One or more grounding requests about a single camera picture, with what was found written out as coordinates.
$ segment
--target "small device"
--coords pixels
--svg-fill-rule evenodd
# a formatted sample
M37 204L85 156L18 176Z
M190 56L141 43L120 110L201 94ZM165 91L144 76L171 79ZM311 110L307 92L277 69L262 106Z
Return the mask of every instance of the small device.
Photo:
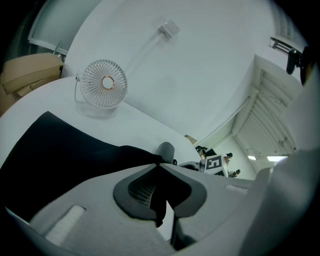
M159 27L159 30L165 34L167 38L172 38L174 35L180 32L180 28L176 25L176 23L169 19L164 25Z
M288 62L286 64L286 72L289 75L292 75L292 73L295 70L295 67L300 68L301 67L301 57L302 54L298 50L292 48L288 53Z

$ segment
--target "white panel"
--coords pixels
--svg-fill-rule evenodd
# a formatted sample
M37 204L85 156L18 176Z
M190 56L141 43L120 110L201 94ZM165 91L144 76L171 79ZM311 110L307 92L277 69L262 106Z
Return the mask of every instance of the white panel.
M292 94L298 96L302 91L300 82L300 69L296 68L292 75L287 74L288 55L272 49L266 45L260 45L255 50L255 65L264 72L272 74L277 81L281 81L279 85L287 87Z
M284 118L299 150L312 150L320 146L319 81L319 67L315 65L302 94L285 113Z
M300 52L307 46L307 42L301 35L291 18L275 2L272 4L276 34L274 37L296 48Z
M247 151L256 157L294 152L296 146L282 116L296 97L290 85L263 71L255 102L237 134Z
M45 8L35 20L29 40L66 54L88 15L102 0L48 0Z

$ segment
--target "white wall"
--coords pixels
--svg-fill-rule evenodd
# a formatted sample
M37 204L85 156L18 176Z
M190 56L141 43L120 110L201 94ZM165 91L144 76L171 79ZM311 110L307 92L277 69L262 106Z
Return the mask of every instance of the white wall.
M228 165L229 172L235 172L240 169L239 179L254 180L257 176L255 170L249 162L248 157L244 154L239 144L233 137L213 149L217 154L226 155L232 153L233 157Z
M181 32L170 41L153 38L168 19ZM143 53L125 101L199 141L246 99L254 49L273 35L264 0L105 0L76 35L62 76L97 59L126 70Z

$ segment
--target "gray plastic surface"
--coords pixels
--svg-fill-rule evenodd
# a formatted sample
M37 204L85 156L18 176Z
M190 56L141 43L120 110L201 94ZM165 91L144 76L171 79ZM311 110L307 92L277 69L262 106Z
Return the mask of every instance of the gray plastic surface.
M158 146L155 154L161 156L167 163L172 164L175 158L175 148L170 142L166 141Z
M85 256L172 254L174 249L161 237L153 221L130 218L113 199L113 189L120 180L148 166L82 182L40 210L30 226L44 236L71 206L78 205L86 211L62 243L62 249Z
M11 216L16 222L21 231L28 237L37 249L44 255L50 256L75 256L75 254L68 252L51 242L48 242L42 235L38 234L32 227L24 223L21 219Z
M261 170L254 182L161 164L168 172L200 182L207 192L193 216L177 220L183 235L196 241L179 251L162 239L153 221L128 217L113 200L117 182L150 165L79 184L38 212L30 225L45 235L72 205L79 205L86 212L61 247L77 255L262 255L281 242L308 209L320 180L319 153L290 156L275 168ZM43 249L44 239L38 240ZM56 255L51 247L47 254Z

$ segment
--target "desk fan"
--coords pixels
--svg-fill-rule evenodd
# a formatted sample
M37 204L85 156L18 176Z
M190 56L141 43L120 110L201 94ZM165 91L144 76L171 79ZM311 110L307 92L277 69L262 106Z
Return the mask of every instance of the desk fan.
M114 61L99 59L84 70L82 77L76 76L74 101L76 109L86 116L103 118L114 112L125 98L128 83L125 72ZM83 99L77 99L79 82Z

